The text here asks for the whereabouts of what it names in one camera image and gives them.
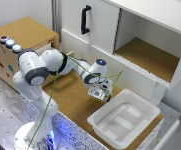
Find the wooden work surface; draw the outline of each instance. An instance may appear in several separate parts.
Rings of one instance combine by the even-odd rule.
[[[125,44],[115,53],[168,82],[171,82],[180,60],[139,38]]]
[[[14,39],[22,49],[35,47],[58,34],[30,17],[25,17],[0,27],[0,36]]]
[[[43,90],[49,95],[51,94],[52,89],[53,82],[43,87]],[[120,91],[121,89],[115,88],[113,96],[117,95]],[[59,110],[63,114],[110,150],[113,150],[111,146],[95,134],[93,127],[87,122],[87,118],[106,102],[98,102],[95,98],[89,96],[87,92],[88,89],[84,87],[81,78],[75,71],[71,71],[66,76],[58,78],[53,99],[57,102]],[[135,150],[162,119],[163,115],[160,114],[157,116],[126,150]]]

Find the green cable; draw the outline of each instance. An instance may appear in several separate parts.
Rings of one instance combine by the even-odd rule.
[[[84,68],[82,65],[80,65],[75,59],[73,59],[73,58],[71,58],[71,57],[69,57],[69,58],[70,58],[71,60],[73,60],[74,62],[76,62],[76,63],[77,63],[80,67],[82,67],[85,71],[87,71],[88,73],[90,73],[90,74],[92,74],[92,75],[94,75],[94,76],[96,76],[96,77],[109,78],[109,77],[114,77],[114,76],[117,76],[117,75],[118,75],[118,77],[116,78],[116,81],[115,81],[115,83],[114,83],[114,85],[113,85],[112,92],[110,93],[110,94],[112,95],[112,93],[113,93],[113,91],[114,91],[114,88],[115,88],[115,85],[116,85],[116,82],[117,82],[118,78],[120,77],[120,75],[122,74],[123,70],[120,71],[119,73],[114,74],[114,75],[111,75],[111,76],[98,76],[98,75],[96,75],[96,74],[93,74],[93,73],[89,72],[86,68]],[[42,119],[41,119],[41,122],[40,122],[37,130],[35,131],[35,133],[34,133],[34,135],[33,135],[33,137],[32,137],[32,140],[30,141],[30,144],[29,144],[27,150],[30,148],[31,143],[32,143],[34,137],[36,136],[36,134],[37,134],[39,128],[41,127],[41,124],[42,124],[42,122],[43,122],[43,120],[44,120],[44,118],[45,118],[45,115],[46,115],[46,112],[47,112],[47,110],[48,110],[50,101],[51,101],[52,96],[53,96],[54,91],[55,91],[56,81],[57,81],[57,75],[58,75],[58,70],[59,70],[59,67],[61,66],[63,60],[64,60],[64,58],[62,58],[61,61],[60,61],[59,64],[58,64],[57,72],[56,72],[56,75],[55,75],[55,81],[54,81],[54,85],[53,85],[52,93],[51,93],[51,95],[50,95],[49,102],[48,102],[48,104],[47,104],[47,106],[46,106],[46,109],[45,109],[45,112],[44,112],[43,117],[42,117]]]
[[[30,144],[29,144],[27,150],[30,148],[31,143],[32,143],[35,135],[37,134],[37,132],[38,132],[39,128],[41,127],[41,124],[42,124],[42,122],[43,122],[43,120],[44,120],[44,117],[45,117],[46,112],[47,112],[47,110],[48,110],[48,106],[49,106],[49,104],[50,104],[50,101],[51,101],[51,99],[52,99],[53,93],[54,93],[54,91],[55,91],[56,81],[57,81],[57,75],[58,75],[58,70],[59,70],[59,67],[60,67],[60,65],[62,64],[62,61],[63,61],[63,60],[64,60],[64,58],[62,58],[61,61],[60,61],[59,64],[58,64],[57,72],[56,72],[56,75],[55,75],[54,86],[53,86],[53,89],[52,89],[52,93],[51,93],[51,95],[50,95],[49,102],[48,102],[48,104],[47,104],[47,106],[46,106],[46,110],[45,110],[45,112],[44,112],[44,114],[43,114],[43,118],[41,119],[41,122],[40,122],[37,130],[35,131],[35,133],[34,133],[34,135],[33,135],[33,137],[32,137],[32,140],[30,141]]]

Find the cabinet door handle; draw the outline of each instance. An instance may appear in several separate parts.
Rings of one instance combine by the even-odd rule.
[[[88,33],[90,30],[86,28],[86,12],[91,10],[91,7],[86,5],[86,8],[82,10],[82,23],[81,23],[81,31],[82,34]]]

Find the cardboard box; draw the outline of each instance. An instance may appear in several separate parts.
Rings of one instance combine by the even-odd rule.
[[[49,43],[53,48],[59,49],[59,35],[30,17],[0,27],[0,36],[2,35],[14,39],[16,44],[22,46],[22,49],[41,49],[43,52]],[[13,83],[13,75],[18,71],[18,55],[0,44],[0,78],[15,90],[17,89]],[[50,75],[42,86],[53,80],[54,76]]]

